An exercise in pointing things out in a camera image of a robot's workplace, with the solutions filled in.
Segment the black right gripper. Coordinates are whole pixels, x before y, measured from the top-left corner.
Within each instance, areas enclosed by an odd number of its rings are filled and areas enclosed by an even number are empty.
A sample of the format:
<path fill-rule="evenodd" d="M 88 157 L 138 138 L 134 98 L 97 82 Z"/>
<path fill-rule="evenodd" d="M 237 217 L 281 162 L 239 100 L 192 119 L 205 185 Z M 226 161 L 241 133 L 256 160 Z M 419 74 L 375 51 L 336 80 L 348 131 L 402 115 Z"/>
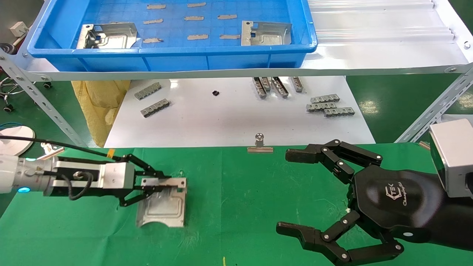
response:
<path fill-rule="evenodd" d="M 434 174 L 380 168 L 383 157 L 358 146 L 333 140 L 288 149 L 288 162 L 320 163 L 343 184 L 353 184 L 356 211 L 344 215 L 325 231 L 278 222 L 280 235 L 297 238 L 302 249 L 321 253 L 335 266 L 360 266 L 393 260 L 404 252 L 394 238 L 412 243 L 432 243 L 432 221 L 444 199 L 444 189 Z M 346 162 L 362 166 L 355 171 Z M 358 226 L 381 243 L 346 250 L 338 239 Z"/>

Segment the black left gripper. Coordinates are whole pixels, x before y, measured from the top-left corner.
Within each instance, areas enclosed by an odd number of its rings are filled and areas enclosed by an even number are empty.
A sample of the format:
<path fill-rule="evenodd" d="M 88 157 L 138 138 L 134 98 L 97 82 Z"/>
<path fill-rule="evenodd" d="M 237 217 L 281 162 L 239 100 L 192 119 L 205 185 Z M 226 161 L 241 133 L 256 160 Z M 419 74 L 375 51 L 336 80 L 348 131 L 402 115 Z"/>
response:
<path fill-rule="evenodd" d="M 123 155 L 120 163 L 94 161 L 79 158 L 58 157 L 55 159 L 56 197 L 102 197 L 113 195 L 119 198 L 120 207 L 129 207 L 163 191 L 160 185 L 127 185 L 138 176 L 171 178 L 163 171 L 133 154 Z"/>

